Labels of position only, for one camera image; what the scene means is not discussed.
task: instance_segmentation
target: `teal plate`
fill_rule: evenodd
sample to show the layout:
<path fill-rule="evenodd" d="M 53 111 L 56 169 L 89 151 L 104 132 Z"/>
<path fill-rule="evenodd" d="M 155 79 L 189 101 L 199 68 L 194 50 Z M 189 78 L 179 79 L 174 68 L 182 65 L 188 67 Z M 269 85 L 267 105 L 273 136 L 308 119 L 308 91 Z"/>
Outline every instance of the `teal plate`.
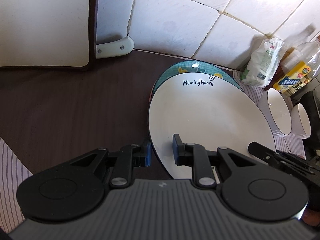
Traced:
<path fill-rule="evenodd" d="M 215 65 L 211 65 L 202 61 L 183 61 L 172 65 L 160 76 L 160 78 L 153 86 L 152 94 L 154 94 L 158 87 L 168 78 L 186 72 L 200 72 L 214 75 L 216 77 L 224 79 L 225 81 L 228 81 L 242 91 L 240 86 L 232 77 L 230 77 L 227 73 L 225 73 L 222 69 L 216 67 Z"/>

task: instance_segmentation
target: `white plastic package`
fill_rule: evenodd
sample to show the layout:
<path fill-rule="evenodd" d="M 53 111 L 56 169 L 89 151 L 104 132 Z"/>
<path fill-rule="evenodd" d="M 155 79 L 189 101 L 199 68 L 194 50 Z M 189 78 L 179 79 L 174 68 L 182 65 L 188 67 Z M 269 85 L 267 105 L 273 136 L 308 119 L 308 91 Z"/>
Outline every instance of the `white plastic package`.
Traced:
<path fill-rule="evenodd" d="M 252 53 L 240 80 L 243 84 L 266 87 L 272 80 L 286 49 L 281 49 L 283 41 L 278 38 L 264 40 L 260 47 Z"/>

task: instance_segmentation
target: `dark wooden table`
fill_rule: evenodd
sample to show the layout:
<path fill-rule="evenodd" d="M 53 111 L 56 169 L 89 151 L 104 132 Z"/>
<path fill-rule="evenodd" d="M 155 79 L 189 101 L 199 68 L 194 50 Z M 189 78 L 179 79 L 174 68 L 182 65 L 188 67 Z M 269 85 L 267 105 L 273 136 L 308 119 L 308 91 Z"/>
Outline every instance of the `dark wooden table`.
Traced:
<path fill-rule="evenodd" d="M 1 70 L 0 137 L 33 174 L 100 146 L 142 143 L 153 84 L 180 61 L 133 51 L 87 71 Z M 170 178 L 154 154 L 134 175 Z"/>

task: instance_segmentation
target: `leaf drawing on plate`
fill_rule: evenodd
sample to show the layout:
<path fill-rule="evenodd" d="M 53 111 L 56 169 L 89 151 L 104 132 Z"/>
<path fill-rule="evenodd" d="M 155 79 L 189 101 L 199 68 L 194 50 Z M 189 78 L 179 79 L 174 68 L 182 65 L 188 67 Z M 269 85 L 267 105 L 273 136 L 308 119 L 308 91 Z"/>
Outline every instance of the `leaf drawing on plate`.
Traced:
<path fill-rule="evenodd" d="M 214 76 L 213 75 L 209 75 L 209 79 L 210 79 L 210 81 L 213 81 L 214 80 Z"/>

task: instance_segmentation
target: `white bowl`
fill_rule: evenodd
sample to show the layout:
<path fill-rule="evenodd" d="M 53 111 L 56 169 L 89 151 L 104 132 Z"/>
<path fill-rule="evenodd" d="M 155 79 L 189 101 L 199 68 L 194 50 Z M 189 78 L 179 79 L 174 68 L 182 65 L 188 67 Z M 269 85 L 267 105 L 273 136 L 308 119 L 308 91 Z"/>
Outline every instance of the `white bowl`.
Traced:
<path fill-rule="evenodd" d="M 290 112 L 277 90 L 269 88 L 264 92 L 258 107 L 267 119 L 273 136 L 284 137 L 290 134 L 292 128 Z"/>
<path fill-rule="evenodd" d="M 302 104 L 297 104 L 291 111 L 292 133 L 301 139 L 307 139 L 311 135 L 309 117 Z"/>

